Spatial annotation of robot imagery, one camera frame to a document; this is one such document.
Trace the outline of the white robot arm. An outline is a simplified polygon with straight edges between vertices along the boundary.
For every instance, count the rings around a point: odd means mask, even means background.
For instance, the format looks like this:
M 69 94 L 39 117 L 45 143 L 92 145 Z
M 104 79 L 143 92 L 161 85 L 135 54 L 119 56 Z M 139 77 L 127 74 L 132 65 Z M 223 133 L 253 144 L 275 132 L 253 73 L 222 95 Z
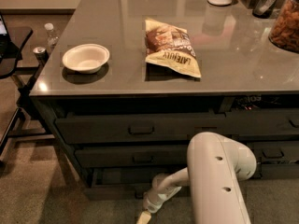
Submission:
M 148 224 L 184 186 L 191 191 L 195 224 L 251 224 L 239 182 L 255 170 L 256 158 L 245 145 L 217 133 L 199 133 L 188 145 L 186 168 L 153 178 L 136 224 Z

